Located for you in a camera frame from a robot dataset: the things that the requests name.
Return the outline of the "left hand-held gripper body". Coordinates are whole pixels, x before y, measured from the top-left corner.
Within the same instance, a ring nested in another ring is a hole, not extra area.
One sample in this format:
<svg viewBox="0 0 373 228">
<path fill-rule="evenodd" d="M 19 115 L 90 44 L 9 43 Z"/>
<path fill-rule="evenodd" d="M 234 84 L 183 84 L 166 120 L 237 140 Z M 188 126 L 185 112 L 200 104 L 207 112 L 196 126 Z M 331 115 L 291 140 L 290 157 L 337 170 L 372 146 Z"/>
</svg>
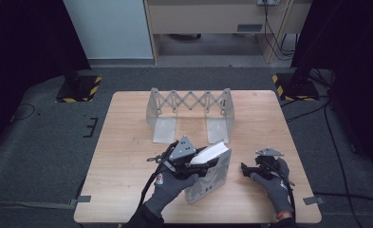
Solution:
<svg viewBox="0 0 373 228">
<path fill-rule="evenodd" d="M 175 145 L 169 149 L 169 153 L 164 157 L 164 165 L 172 172 L 178 180 L 187 180 L 189 177 L 188 170 L 191 166 L 192 159 L 203 149 L 195 148 L 187 136 L 183 136 Z"/>
</svg>

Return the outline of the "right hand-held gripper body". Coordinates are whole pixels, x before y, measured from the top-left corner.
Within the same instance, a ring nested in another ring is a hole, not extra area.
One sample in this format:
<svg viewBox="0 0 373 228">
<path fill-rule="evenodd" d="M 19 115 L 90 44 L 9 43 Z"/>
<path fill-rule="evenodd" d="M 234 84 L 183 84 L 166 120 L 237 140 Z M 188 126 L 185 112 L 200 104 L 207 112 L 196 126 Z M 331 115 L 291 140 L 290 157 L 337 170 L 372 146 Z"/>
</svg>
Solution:
<svg viewBox="0 0 373 228">
<path fill-rule="evenodd" d="M 272 180 L 274 177 L 279 177 L 286 180 L 286 175 L 281 171 L 277 157 L 283 157 L 284 154 L 270 147 L 258 150 L 255 152 L 257 157 L 255 162 L 258 165 L 256 173 L 267 181 Z"/>
</svg>

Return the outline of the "white hardcover book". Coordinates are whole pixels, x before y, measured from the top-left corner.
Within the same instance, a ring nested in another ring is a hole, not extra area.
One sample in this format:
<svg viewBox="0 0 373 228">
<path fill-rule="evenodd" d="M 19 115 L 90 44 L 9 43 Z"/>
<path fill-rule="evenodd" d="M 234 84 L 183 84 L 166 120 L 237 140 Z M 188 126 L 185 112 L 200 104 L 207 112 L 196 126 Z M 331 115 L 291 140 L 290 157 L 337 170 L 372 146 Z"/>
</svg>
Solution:
<svg viewBox="0 0 373 228">
<path fill-rule="evenodd" d="M 231 148 L 223 141 L 219 141 L 203 149 L 192 159 L 191 164 L 204 163 L 214 158 L 218 158 L 218 163 L 208 169 L 205 177 L 198 178 L 193 186 L 184 190 L 188 203 L 192 204 L 203 199 L 226 182 L 231 154 Z"/>
</svg>

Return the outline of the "person's right hand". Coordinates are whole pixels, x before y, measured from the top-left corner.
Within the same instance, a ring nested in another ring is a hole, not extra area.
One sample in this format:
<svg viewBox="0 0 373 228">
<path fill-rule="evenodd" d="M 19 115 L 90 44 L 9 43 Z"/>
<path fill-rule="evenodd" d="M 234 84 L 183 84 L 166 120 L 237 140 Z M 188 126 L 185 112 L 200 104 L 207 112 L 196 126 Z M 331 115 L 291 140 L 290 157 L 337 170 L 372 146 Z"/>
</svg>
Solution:
<svg viewBox="0 0 373 228">
<path fill-rule="evenodd" d="M 266 180 L 256 173 L 251 174 L 251 179 L 258 182 L 265 189 L 269 197 L 277 219 L 291 218 L 294 209 L 289 202 L 289 189 L 287 185 L 289 168 L 287 163 L 281 159 L 277 159 L 280 165 L 280 177 L 274 177 L 272 180 Z"/>
</svg>

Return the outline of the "person's left hand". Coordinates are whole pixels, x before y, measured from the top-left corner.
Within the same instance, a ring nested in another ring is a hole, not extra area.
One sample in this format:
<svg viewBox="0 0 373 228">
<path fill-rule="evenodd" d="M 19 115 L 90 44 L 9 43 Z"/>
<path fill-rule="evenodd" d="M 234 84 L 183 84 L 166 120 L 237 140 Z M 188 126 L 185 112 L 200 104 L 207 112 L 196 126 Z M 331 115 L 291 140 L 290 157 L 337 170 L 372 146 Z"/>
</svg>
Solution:
<svg viewBox="0 0 373 228">
<path fill-rule="evenodd" d="M 172 202 L 184 189 L 193 186 L 199 175 L 193 174 L 186 180 L 177 179 L 173 173 L 163 165 L 155 180 L 152 197 L 145 202 L 146 207 L 158 218 L 162 217 L 163 209 Z"/>
</svg>

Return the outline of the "expandable metal book stand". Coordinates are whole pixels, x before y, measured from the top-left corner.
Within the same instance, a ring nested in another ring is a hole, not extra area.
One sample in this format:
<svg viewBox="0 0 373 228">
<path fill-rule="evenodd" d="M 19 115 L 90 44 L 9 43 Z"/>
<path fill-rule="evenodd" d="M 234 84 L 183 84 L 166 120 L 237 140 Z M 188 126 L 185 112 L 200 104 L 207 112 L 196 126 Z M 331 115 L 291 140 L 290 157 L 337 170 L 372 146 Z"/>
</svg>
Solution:
<svg viewBox="0 0 373 228">
<path fill-rule="evenodd" d="M 203 119 L 208 143 L 229 143 L 235 119 L 231 90 L 159 91 L 153 87 L 146 107 L 153 142 L 171 143 L 181 118 Z"/>
</svg>

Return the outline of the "grey tape piece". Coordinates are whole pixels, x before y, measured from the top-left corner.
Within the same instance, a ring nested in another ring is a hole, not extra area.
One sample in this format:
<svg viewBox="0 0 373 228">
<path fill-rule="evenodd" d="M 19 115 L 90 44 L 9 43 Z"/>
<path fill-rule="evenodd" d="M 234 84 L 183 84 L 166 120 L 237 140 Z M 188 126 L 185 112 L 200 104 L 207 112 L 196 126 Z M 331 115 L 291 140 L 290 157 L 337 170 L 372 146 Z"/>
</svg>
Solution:
<svg viewBox="0 0 373 228">
<path fill-rule="evenodd" d="M 311 205 L 311 204 L 323 204 L 326 201 L 322 197 L 308 197 L 308 198 L 303 198 L 303 201 L 305 205 Z"/>
<path fill-rule="evenodd" d="M 70 206 L 76 206 L 79 202 L 90 202 L 91 196 L 78 196 L 76 199 L 71 199 L 69 201 Z"/>
</svg>

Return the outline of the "black stand with striped base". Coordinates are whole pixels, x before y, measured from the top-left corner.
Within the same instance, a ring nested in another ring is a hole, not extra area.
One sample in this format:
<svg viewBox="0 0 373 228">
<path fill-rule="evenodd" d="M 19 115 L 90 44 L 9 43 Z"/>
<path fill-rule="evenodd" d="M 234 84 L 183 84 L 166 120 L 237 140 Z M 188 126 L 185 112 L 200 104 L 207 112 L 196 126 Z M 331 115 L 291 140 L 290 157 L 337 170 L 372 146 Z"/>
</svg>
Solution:
<svg viewBox="0 0 373 228">
<path fill-rule="evenodd" d="M 63 85 L 56 95 L 57 103 L 90 102 L 102 78 L 97 75 L 80 76 L 71 64 L 62 62 L 61 71 L 65 76 Z"/>
<path fill-rule="evenodd" d="M 307 61 L 297 64 L 292 73 L 276 73 L 271 76 L 277 94 L 282 101 L 315 101 L 319 93 L 308 79 L 311 67 Z"/>
</svg>

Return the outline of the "black curtain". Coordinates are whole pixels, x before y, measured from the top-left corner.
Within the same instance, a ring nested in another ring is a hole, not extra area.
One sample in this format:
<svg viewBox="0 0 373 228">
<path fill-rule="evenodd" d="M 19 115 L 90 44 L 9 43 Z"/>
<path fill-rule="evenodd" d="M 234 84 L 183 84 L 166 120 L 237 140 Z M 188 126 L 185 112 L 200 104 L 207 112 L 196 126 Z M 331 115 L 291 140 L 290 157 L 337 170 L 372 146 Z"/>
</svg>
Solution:
<svg viewBox="0 0 373 228">
<path fill-rule="evenodd" d="M 331 95 L 373 162 L 373 0 L 312 0 L 291 65 L 336 74 Z"/>
<path fill-rule="evenodd" d="M 24 93 L 89 69 L 64 0 L 0 0 L 0 139 Z"/>
</svg>

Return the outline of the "grey rectangular desk label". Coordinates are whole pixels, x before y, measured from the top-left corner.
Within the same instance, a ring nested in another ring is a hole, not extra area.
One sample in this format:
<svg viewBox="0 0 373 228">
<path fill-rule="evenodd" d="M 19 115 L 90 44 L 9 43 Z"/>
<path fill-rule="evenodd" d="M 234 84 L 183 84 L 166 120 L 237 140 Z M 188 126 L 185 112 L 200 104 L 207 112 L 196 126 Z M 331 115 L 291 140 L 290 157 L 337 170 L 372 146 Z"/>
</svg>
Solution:
<svg viewBox="0 0 373 228">
<path fill-rule="evenodd" d="M 262 24 L 238 24 L 238 32 L 260 32 L 262 30 Z"/>
</svg>

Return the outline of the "light wooden desk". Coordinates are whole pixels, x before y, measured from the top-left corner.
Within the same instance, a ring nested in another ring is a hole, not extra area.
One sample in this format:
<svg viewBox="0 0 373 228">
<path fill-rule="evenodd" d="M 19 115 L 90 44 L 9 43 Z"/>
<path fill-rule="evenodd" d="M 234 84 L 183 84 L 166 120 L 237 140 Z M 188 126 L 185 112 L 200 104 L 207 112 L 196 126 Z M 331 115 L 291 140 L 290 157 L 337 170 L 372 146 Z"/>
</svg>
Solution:
<svg viewBox="0 0 373 228">
<path fill-rule="evenodd" d="M 257 0 L 143 0 L 153 54 L 159 57 L 163 34 L 253 33 L 267 63 L 281 53 L 283 37 L 299 33 L 313 0 L 280 0 L 257 6 Z M 238 24 L 262 24 L 260 32 L 238 32 Z"/>
</svg>

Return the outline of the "white panel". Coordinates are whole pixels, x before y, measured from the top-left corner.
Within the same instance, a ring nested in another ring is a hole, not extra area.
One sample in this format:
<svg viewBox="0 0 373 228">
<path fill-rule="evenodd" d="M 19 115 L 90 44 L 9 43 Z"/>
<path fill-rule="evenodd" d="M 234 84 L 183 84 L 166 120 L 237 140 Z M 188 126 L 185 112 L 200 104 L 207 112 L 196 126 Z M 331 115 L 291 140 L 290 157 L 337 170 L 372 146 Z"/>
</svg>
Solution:
<svg viewBox="0 0 373 228">
<path fill-rule="evenodd" d="M 92 60 L 152 59 L 143 0 L 64 0 Z"/>
</svg>

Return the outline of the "grey floor strip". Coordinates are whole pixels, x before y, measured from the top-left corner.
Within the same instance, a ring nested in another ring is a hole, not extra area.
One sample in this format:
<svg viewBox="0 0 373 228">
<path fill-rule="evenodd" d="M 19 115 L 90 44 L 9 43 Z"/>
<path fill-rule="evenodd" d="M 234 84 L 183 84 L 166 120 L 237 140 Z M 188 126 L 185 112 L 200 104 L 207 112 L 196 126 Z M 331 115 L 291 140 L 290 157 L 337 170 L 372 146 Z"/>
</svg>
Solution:
<svg viewBox="0 0 373 228">
<path fill-rule="evenodd" d="M 62 209 L 62 210 L 75 209 L 75 205 L 72 205 L 72 204 L 46 203 L 46 202 L 19 202 L 19 201 L 0 201 L 0 207 L 25 207 L 25 208 Z"/>
</svg>

